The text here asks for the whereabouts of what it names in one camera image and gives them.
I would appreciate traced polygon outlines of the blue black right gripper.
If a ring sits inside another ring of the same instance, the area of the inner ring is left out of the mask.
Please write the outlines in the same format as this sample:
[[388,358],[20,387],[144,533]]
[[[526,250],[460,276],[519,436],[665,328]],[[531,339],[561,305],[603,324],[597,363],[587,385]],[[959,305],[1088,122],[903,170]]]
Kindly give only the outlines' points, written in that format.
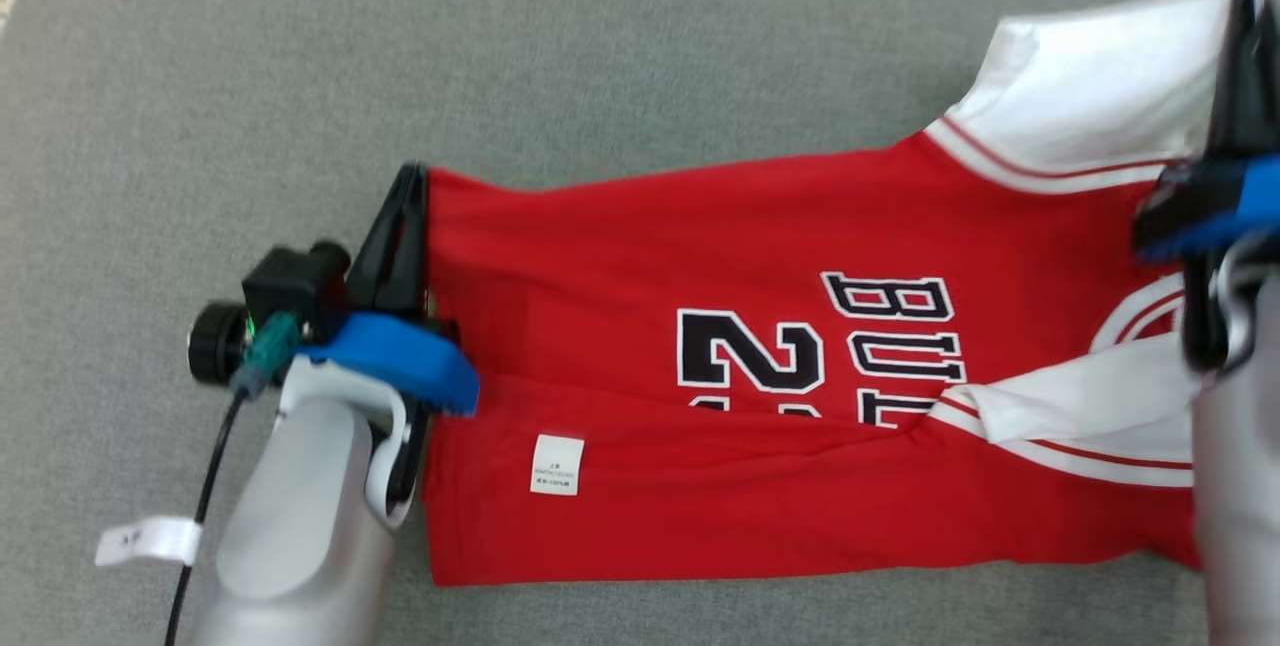
[[[1260,4],[1270,145],[1254,82]],[[1202,162],[1169,169],[1139,205],[1132,246],[1139,258],[1174,262],[1228,248],[1279,226],[1279,0],[1229,0]]]

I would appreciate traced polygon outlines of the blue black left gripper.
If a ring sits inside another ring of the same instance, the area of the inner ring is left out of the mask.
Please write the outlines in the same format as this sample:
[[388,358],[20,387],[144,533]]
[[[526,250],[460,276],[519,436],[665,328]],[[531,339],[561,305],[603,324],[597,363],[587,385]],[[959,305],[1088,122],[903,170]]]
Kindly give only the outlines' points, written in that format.
[[332,342],[302,345],[296,356],[296,406],[326,399],[390,417],[365,484],[380,519],[403,519],[410,509],[431,414],[470,417],[477,406],[479,377],[462,351],[399,321],[426,313],[429,185],[424,162],[402,164],[347,274],[353,307],[380,313],[353,313]]

